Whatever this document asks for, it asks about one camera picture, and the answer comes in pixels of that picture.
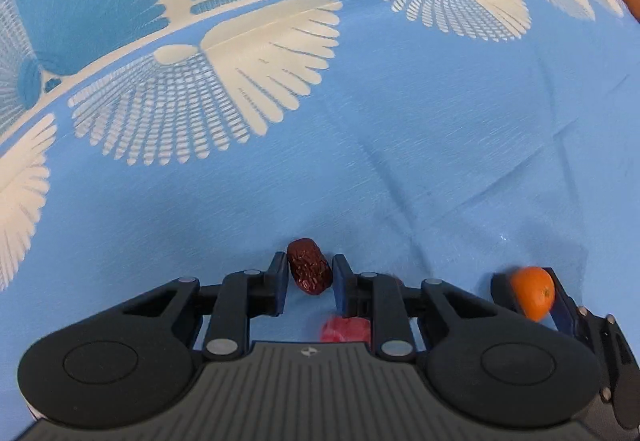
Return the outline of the red candy fruit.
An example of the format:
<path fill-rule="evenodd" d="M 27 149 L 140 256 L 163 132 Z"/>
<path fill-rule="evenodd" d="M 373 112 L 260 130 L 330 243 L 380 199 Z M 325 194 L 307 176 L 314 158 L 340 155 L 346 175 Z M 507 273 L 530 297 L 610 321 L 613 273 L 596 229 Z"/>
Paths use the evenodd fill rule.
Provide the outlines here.
<path fill-rule="evenodd" d="M 330 317 L 321 327 L 322 343 L 370 343 L 371 325 L 361 317 Z"/>

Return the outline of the dark red jujube date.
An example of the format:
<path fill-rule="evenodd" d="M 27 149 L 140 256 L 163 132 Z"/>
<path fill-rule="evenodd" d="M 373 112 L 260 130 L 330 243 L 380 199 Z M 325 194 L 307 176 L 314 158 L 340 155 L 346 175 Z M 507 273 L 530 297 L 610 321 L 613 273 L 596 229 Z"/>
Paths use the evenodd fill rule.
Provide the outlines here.
<path fill-rule="evenodd" d="M 307 295 L 319 296 L 332 285 L 333 271 L 312 239 L 289 243 L 286 259 L 295 284 Z"/>

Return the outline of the orange tangerine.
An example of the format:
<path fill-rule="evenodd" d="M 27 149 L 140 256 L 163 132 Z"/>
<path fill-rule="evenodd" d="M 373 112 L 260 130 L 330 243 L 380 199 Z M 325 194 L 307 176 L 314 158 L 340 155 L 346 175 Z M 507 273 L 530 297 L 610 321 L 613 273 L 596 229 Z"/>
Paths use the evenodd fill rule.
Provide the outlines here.
<path fill-rule="evenodd" d="M 551 311 L 555 299 L 555 286 L 551 275 L 541 267 L 515 270 L 509 282 L 524 315 L 540 322 Z"/>

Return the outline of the blue fan-pattern cloth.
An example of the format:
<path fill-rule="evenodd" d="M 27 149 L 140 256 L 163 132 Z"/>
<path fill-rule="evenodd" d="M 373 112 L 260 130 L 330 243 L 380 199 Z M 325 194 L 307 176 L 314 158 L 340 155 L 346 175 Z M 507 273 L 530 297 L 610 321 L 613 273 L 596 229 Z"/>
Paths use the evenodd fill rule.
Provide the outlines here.
<path fill-rule="evenodd" d="M 308 237 L 639 341 L 639 0 L 1 0 L 1 435 L 40 337 Z"/>

